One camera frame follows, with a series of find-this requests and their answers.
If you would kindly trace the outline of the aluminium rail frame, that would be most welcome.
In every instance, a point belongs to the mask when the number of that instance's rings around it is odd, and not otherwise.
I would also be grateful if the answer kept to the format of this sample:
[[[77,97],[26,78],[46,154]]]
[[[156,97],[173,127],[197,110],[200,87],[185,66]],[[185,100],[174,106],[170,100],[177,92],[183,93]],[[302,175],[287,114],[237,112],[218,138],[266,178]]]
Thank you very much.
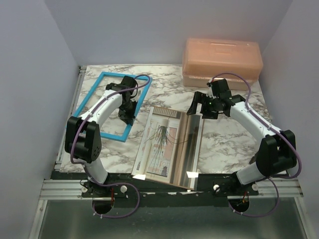
[[[41,239],[309,239],[297,179],[265,180],[249,189],[245,216],[214,193],[231,172],[253,155],[252,136],[221,116],[204,123],[196,191],[132,177],[134,161],[153,106],[186,111],[194,89],[182,84],[179,65],[97,65],[80,70],[72,112],[92,91],[102,72],[147,74],[153,81],[126,142],[103,140],[102,161],[116,182],[128,181],[126,194],[90,193],[83,169],[61,150],[40,192],[42,218],[30,237]]]

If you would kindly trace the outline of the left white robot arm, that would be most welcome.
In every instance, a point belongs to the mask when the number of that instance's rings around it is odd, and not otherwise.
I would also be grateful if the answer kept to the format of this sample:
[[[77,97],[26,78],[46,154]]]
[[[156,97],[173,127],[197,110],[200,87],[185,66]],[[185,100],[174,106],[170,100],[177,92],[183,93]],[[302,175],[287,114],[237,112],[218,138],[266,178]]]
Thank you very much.
[[[85,114],[72,116],[67,121],[64,149],[69,153],[72,164],[83,167],[89,180],[94,182],[94,192],[100,197],[107,196],[111,189],[107,182],[108,172],[99,157],[102,150],[100,125],[116,109],[120,120],[132,125],[137,107],[132,95],[137,91],[136,79],[125,76],[119,84],[108,84],[101,99]]]

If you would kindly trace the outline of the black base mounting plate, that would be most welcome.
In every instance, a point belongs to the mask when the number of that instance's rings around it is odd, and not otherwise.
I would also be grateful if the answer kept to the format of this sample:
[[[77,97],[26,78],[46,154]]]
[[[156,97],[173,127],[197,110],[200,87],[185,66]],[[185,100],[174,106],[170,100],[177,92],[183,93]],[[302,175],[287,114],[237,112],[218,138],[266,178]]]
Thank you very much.
[[[229,174],[200,174],[196,188],[135,179],[128,173],[112,173],[108,187],[90,182],[83,173],[59,173],[44,181],[40,197],[47,200],[91,201],[98,211],[107,208],[235,207],[246,209],[254,199],[286,197],[292,181],[265,180],[232,189]]]

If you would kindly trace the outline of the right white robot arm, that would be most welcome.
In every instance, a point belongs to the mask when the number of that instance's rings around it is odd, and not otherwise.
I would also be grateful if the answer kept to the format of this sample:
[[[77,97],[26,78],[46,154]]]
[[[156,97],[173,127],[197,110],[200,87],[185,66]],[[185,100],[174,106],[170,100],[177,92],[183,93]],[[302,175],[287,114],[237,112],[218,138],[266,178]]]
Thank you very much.
[[[215,120],[224,114],[239,122],[255,138],[259,148],[255,162],[236,171],[229,183],[230,191],[241,195],[247,190],[247,184],[275,176],[296,166],[296,140],[292,131],[282,131],[270,126],[241,95],[233,95],[225,79],[208,83],[212,96],[196,91],[193,96],[188,115],[197,111],[203,119]]]

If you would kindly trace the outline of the orange translucent plastic box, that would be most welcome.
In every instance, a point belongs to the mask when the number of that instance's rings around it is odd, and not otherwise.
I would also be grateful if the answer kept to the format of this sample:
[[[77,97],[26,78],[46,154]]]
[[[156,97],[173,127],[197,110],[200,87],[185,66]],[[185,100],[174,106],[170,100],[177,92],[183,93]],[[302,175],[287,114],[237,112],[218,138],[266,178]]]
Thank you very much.
[[[183,84],[206,88],[208,81],[226,79],[232,90],[246,90],[258,81],[263,61],[258,43],[207,38],[189,38],[182,60]]]

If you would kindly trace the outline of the glossy plant photo board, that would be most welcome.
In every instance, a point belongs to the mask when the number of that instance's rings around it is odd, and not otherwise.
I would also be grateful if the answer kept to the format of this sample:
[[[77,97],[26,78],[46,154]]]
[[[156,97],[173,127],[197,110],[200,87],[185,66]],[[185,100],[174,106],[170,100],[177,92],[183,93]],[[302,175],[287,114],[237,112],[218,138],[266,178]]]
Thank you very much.
[[[194,190],[203,125],[199,115],[151,107],[132,175]]]

